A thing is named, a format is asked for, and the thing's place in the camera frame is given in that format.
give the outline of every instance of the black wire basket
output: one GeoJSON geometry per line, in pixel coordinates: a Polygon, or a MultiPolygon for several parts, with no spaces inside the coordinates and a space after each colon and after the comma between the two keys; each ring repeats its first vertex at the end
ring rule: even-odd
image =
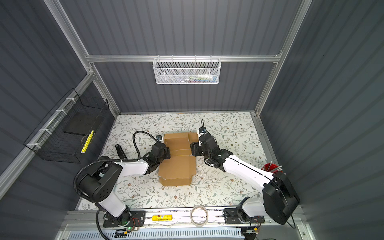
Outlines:
{"type": "Polygon", "coordinates": [[[50,111],[55,118],[45,123],[45,117],[24,145],[43,160],[80,163],[105,119],[109,105],[104,98],[77,93],[66,101],[69,102],[62,109],[50,111]]]}

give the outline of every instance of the black mounting plate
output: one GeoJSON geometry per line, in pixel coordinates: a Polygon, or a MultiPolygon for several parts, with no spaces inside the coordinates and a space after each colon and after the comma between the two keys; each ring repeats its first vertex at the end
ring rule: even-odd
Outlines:
{"type": "MultiPolygon", "coordinates": [[[[223,212],[226,211],[229,216],[224,217],[225,219],[225,224],[241,224],[242,222],[240,219],[237,217],[237,210],[236,208],[226,208],[223,209],[223,212]]],[[[265,223],[265,219],[263,216],[255,216],[251,219],[251,223],[265,223]]]]}
{"type": "MultiPolygon", "coordinates": [[[[144,226],[145,211],[131,211],[131,215],[132,217],[137,218],[139,220],[139,225],[137,225],[137,220],[135,219],[135,227],[144,226]]],[[[125,227],[133,227],[132,217],[128,225],[125,227]]],[[[108,219],[104,221],[103,227],[119,227],[119,226],[113,221],[113,219],[108,219]]]]}

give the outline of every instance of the table surface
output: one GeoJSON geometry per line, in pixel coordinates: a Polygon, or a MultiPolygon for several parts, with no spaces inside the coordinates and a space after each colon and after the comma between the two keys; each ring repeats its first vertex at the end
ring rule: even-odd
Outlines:
{"type": "MultiPolygon", "coordinates": [[[[261,168],[265,154],[250,113],[181,113],[119,115],[108,136],[102,155],[118,159],[114,145],[120,144],[129,159],[136,158],[132,135],[143,130],[152,135],[174,132],[196,132],[201,119],[215,136],[217,144],[243,161],[261,168]]],[[[145,134],[136,135],[141,155],[150,151],[153,140],[145,134]]],[[[114,191],[130,208],[169,208],[237,205],[244,197],[260,194],[248,183],[232,174],[204,164],[196,157],[197,173],[191,185],[164,187],[159,182],[158,169],[149,175],[120,177],[114,191]]],[[[97,209],[82,199],[77,210],[97,209]]]]}

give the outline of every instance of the unfolded cardboard box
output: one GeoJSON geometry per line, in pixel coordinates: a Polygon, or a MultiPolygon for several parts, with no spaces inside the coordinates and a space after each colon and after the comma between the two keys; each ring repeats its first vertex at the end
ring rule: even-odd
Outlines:
{"type": "Polygon", "coordinates": [[[170,150],[170,159],[159,166],[163,186],[189,185],[196,174],[196,158],[191,155],[190,144],[198,142],[195,132],[166,133],[164,143],[170,150]]]}

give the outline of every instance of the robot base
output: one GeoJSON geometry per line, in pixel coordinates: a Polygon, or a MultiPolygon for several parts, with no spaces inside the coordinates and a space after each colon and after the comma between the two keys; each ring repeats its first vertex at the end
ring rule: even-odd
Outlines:
{"type": "MultiPolygon", "coordinates": [[[[225,224],[240,224],[243,223],[240,221],[239,217],[237,216],[237,210],[236,208],[226,208],[223,209],[223,215],[225,219],[225,224]]],[[[251,223],[265,223],[265,219],[263,216],[255,216],[251,219],[251,223]]]]}
{"type": "MultiPolygon", "coordinates": [[[[133,218],[137,218],[139,220],[138,224],[135,219],[135,227],[142,227],[144,226],[145,211],[127,211],[123,212],[121,217],[123,219],[129,219],[129,223],[125,227],[133,227],[133,218]]],[[[107,212],[104,216],[103,227],[119,227],[119,222],[107,212]]]]}

